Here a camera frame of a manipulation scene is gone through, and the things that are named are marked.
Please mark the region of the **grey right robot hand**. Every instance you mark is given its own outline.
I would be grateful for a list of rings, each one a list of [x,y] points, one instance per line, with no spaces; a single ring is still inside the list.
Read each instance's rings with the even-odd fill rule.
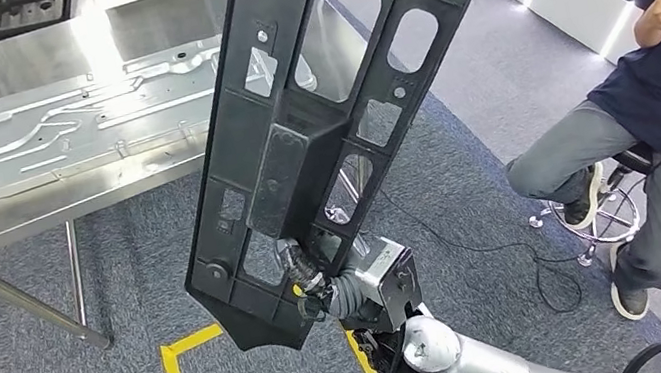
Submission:
[[[275,242],[276,258],[283,274],[302,292],[298,310],[306,321],[324,321],[329,315],[338,319],[353,313],[354,294],[346,277],[327,277],[308,259],[295,239]]]

